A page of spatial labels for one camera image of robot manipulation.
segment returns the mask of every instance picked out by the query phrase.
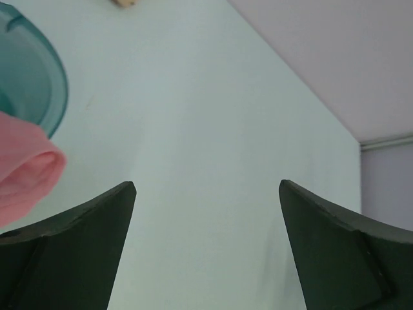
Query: white table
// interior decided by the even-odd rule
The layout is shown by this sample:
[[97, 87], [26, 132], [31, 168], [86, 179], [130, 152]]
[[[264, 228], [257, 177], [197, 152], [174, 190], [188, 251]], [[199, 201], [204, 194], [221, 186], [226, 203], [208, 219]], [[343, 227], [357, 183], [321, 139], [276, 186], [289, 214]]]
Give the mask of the white table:
[[67, 170], [7, 229], [132, 180], [109, 309], [304, 309], [277, 187], [292, 179], [359, 211], [359, 147], [237, 12], [224, 0], [9, 3], [56, 47], [70, 102], [53, 137]]

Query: translucent teal bowl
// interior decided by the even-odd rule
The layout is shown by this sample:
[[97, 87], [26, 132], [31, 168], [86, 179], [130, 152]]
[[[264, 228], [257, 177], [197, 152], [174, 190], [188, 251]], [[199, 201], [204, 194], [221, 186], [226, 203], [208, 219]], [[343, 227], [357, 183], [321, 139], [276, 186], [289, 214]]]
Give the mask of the translucent teal bowl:
[[0, 111], [39, 125], [51, 137], [67, 101], [66, 73], [50, 42], [0, 2]]

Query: beige object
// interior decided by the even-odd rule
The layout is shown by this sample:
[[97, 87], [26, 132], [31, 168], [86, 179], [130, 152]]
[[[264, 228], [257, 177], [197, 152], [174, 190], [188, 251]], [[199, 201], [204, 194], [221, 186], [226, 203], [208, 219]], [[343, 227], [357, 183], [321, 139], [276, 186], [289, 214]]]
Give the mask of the beige object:
[[127, 8], [131, 5], [134, 5], [137, 2], [137, 0], [113, 0], [113, 1], [114, 3], [122, 6], [123, 8]]

